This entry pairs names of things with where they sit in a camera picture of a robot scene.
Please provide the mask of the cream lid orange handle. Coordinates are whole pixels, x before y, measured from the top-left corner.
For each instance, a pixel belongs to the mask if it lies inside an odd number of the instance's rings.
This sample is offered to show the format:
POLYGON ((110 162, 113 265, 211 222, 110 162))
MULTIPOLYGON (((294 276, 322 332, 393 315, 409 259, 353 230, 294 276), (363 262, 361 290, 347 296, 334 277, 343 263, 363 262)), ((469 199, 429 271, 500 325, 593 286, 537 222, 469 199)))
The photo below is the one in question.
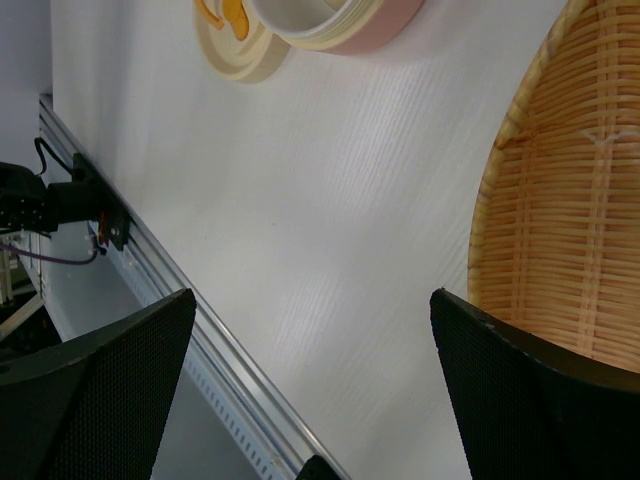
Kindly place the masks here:
POLYGON ((283 64, 290 46, 259 19, 250 1, 195 1, 203 54, 223 79, 257 84, 283 64))

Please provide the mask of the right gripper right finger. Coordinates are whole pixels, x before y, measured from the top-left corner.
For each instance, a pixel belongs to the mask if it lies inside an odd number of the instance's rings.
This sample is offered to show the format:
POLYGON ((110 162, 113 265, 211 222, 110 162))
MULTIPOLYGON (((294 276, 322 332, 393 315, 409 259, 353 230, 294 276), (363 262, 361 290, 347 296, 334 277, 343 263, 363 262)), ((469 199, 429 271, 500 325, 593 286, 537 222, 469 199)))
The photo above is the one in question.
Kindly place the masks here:
POLYGON ((639 376, 439 289, 430 320, 475 479, 636 479, 639 376))

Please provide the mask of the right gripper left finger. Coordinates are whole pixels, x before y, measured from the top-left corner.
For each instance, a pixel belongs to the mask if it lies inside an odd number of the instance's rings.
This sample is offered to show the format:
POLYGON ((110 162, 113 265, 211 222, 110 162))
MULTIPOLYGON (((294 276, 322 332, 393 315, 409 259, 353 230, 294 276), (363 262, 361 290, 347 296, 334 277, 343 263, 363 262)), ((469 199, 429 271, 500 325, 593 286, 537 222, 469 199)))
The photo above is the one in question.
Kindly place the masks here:
POLYGON ((150 478, 194 321, 183 289, 2 363, 2 478, 150 478))

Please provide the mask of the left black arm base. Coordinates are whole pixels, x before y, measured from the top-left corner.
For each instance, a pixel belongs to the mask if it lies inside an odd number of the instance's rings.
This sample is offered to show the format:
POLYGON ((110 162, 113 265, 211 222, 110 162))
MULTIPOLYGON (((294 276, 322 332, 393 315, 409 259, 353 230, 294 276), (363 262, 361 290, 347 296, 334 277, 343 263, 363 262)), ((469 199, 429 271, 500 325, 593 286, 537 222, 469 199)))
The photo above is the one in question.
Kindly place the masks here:
POLYGON ((73 154, 71 179, 50 183, 47 196, 53 201, 59 225, 97 222, 99 243, 124 249, 132 220, 129 210, 83 154, 73 154))

